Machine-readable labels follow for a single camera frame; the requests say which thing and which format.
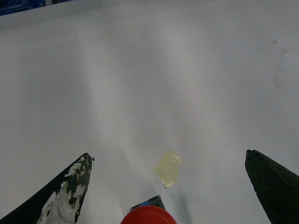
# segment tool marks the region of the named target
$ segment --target white table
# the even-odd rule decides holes
[[[0,218],[84,152],[79,224],[161,195],[178,224],[269,224],[244,167],[299,174],[299,2],[78,0],[0,17]],[[184,160],[164,189],[152,168]]]

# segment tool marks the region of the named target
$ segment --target white paint residue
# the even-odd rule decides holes
[[[79,162],[82,162],[84,160],[84,156],[82,156],[80,159],[79,159]]]
[[[77,169],[80,169],[81,163],[75,163],[69,170],[69,173],[64,175],[65,177],[67,176],[73,176],[76,173]]]
[[[80,206],[80,198],[84,193],[85,186],[78,185],[73,196],[71,191],[66,192],[67,182],[63,182],[62,188],[56,194],[53,192],[44,205],[41,217],[36,224],[75,224],[75,215]],[[71,197],[76,198],[75,205],[69,204]]]

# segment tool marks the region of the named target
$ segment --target red object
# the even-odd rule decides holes
[[[173,217],[164,209],[145,205],[130,211],[121,224],[177,224]]]

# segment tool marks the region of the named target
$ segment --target blue object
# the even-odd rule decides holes
[[[145,205],[154,205],[154,206],[158,206],[158,207],[160,207],[160,208],[162,208],[162,209],[165,209],[165,208],[164,208],[164,205],[163,205],[163,203],[162,203],[162,200],[161,200],[160,195],[157,195],[157,196],[155,196],[155,197],[153,197],[153,198],[151,198],[151,199],[149,199],[149,200],[147,200],[147,201],[145,201],[145,202],[142,202],[142,203],[140,203],[140,204],[138,204],[138,205],[133,206],[133,207],[130,209],[130,211],[131,211],[131,210],[134,210],[134,209],[136,209],[136,208],[145,206]]]
[[[65,1],[70,0],[0,0],[0,15],[17,13]]]

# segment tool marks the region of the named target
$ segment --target translucent yellow object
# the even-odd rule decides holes
[[[171,150],[167,150],[153,168],[155,175],[165,188],[170,187],[178,178],[178,169],[183,160]]]

